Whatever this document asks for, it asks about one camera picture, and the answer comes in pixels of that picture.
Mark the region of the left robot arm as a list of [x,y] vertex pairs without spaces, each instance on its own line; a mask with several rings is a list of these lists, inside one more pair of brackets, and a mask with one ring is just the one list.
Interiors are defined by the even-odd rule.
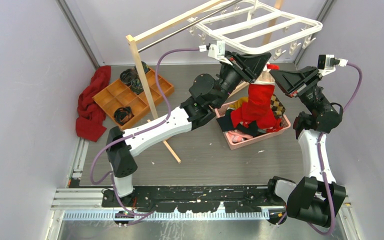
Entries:
[[266,67],[271,53],[239,54],[227,51],[228,62],[222,62],[215,76],[199,74],[189,88],[190,97],[166,115],[138,127],[110,129],[106,153],[112,170],[114,200],[121,207],[133,202],[134,160],[147,148],[178,134],[206,125],[228,96],[241,82],[254,83]]

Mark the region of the red santa sock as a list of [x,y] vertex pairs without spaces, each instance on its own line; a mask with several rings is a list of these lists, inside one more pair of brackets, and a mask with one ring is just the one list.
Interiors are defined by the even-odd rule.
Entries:
[[275,80],[271,70],[279,70],[275,64],[267,64],[267,69],[248,87],[248,101],[242,104],[242,119],[246,123],[255,122],[260,129],[273,128],[277,120],[271,108],[271,98],[275,91]]

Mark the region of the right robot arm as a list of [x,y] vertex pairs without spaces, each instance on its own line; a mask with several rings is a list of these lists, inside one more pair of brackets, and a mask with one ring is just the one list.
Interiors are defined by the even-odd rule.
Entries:
[[273,69],[270,74],[280,90],[287,97],[298,98],[308,112],[300,112],[292,126],[301,149],[304,177],[294,183],[274,176],[268,182],[265,198],[271,205],[285,203],[285,218],[304,221],[312,228],[332,230],[346,189],[337,184],[330,170],[326,139],[342,122],[344,109],[325,97],[318,85],[323,75],[316,67],[296,71]]

